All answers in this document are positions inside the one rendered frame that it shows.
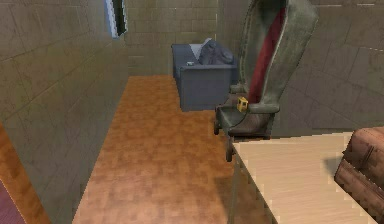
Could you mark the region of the brown leather case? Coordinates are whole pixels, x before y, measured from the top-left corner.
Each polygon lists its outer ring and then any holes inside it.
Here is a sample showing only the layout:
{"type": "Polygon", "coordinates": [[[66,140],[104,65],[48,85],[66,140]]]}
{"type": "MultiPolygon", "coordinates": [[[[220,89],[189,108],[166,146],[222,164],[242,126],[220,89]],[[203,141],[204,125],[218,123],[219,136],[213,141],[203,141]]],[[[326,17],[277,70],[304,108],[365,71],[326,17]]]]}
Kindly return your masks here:
{"type": "Polygon", "coordinates": [[[384,127],[353,132],[334,180],[378,224],[384,224],[384,127]]]}

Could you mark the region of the blue-grey sofa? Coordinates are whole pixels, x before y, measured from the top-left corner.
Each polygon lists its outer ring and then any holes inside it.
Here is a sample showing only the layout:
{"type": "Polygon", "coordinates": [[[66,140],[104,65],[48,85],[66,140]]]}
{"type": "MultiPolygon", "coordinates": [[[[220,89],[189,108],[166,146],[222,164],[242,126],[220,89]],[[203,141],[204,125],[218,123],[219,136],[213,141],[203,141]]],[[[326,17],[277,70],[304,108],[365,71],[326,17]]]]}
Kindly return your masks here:
{"type": "Polygon", "coordinates": [[[238,80],[237,60],[222,65],[199,63],[201,48],[212,38],[201,44],[173,44],[173,78],[183,112],[213,110],[227,99],[229,87],[238,80]]]}

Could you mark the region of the dark grey cushion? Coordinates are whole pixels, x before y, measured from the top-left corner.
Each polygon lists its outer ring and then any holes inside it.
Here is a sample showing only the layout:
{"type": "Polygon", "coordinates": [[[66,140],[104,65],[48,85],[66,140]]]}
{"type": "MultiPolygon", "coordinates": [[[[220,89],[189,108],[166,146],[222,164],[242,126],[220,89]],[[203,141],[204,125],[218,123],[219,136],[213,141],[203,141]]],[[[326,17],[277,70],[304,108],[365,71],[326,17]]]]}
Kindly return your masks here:
{"type": "Polygon", "coordinates": [[[233,64],[233,53],[215,40],[209,40],[201,48],[199,63],[202,65],[233,64]]]}

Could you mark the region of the blue-framed window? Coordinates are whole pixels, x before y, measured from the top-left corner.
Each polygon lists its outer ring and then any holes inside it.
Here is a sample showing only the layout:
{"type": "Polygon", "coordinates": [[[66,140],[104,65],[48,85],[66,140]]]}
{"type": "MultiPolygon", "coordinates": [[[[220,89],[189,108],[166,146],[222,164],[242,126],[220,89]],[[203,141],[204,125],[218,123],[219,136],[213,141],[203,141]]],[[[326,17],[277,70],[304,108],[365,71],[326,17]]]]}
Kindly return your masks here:
{"type": "Polygon", "coordinates": [[[124,0],[105,0],[108,28],[113,39],[128,31],[124,0]]]}

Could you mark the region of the light wooden table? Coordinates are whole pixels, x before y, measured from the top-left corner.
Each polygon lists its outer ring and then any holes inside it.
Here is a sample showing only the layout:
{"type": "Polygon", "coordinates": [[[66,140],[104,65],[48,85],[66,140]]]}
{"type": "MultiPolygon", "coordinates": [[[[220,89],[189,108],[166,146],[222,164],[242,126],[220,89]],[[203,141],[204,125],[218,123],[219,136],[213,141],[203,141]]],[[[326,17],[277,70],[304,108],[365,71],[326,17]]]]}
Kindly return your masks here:
{"type": "Polygon", "coordinates": [[[268,224],[377,224],[335,181],[351,134],[237,142],[227,224],[235,224],[237,182],[244,170],[268,224]]]}

